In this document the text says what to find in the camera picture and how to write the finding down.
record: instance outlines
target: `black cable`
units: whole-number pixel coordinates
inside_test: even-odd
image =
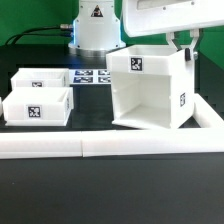
[[[6,42],[5,45],[8,45],[8,43],[16,38],[16,37],[22,37],[22,36],[60,36],[60,37],[71,37],[71,33],[59,33],[59,34],[42,34],[42,33],[22,33],[22,34],[17,34],[17,35],[13,35],[12,37],[10,37]]]
[[[24,33],[32,33],[32,32],[36,32],[36,31],[45,31],[45,30],[57,30],[60,29],[59,25],[55,25],[55,26],[45,26],[45,27],[36,27],[36,28],[32,28],[32,29],[28,29],[25,30],[21,33],[21,35],[18,35],[11,44],[15,44],[24,34]]]

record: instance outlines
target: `cable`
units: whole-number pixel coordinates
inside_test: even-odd
[[[44,31],[44,30],[55,30],[55,29],[60,29],[60,26],[46,26],[46,27],[37,27],[37,28],[32,28],[25,30],[21,33],[21,36],[17,36],[13,41],[12,44],[15,44],[24,34],[24,33],[31,33],[31,32],[36,32],[36,31]]]
[[[6,43],[8,44],[10,40],[12,40],[13,38],[15,38],[11,44],[16,44],[16,42],[23,37],[23,34],[28,34],[28,33],[32,33],[32,32],[36,32],[36,31],[46,31],[46,30],[61,30],[61,31],[70,31],[72,32],[73,30],[73,25],[72,24],[61,24],[61,25],[55,25],[55,26],[45,26],[45,27],[36,27],[36,28],[31,28],[28,30],[23,31],[21,34],[19,35],[14,35],[13,37],[10,37]]]
[[[22,36],[61,36],[61,37],[71,37],[71,33],[59,33],[59,34],[42,34],[42,33],[22,33],[22,34],[17,34],[13,35],[10,37],[6,42],[5,45],[8,45],[8,43],[16,38],[16,37],[22,37]]]

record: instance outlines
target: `box opening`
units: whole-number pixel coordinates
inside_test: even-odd
[[[115,121],[139,128],[170,128],[170,77],[145,74],[113,75]]]
[[[62,72],[24,72],[20,71],[18,79],[61,79],[64,73]]]
[[[141,55],[141,56],[170,56],[176,53],[176,49],[169,45],[134,45],[114,52],[118,55]]]
[[[16,96],[16,102],[13,103],[52,103],[52,102],[62,102],[65,97],[66,91],[61,89],[51,88],[50,91],[48,88],[16,88],[9,96],[8,100],[14,99]]]

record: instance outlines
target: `teal background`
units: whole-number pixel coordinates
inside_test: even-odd
[[[121,15],[121,0],[115,0],[115,13]],[[72,23],[78,15],[78,0],[20,0],[0,1],[0,45],[12,35],[34,27]],[[122,40],[132,44],[166,44],[164,35],[129,38],[121,27]],[[182,32],[180,43],[187,44],[188,32]],[[61,37],[23,37],[18,43],[23,44],[64,44],[68,38]],[[200,51],[224,69],[224,27],[204,29]]]

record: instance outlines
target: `white foam barrier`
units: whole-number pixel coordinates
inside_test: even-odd
[[[194,119],[201,128],[224,128],[223,119],[199,95],[194,95]]]
[[[82,156],[81,133],[0,134],[0,159]]]
[[[223,129],[86,132],[83,156],[224,152]]]

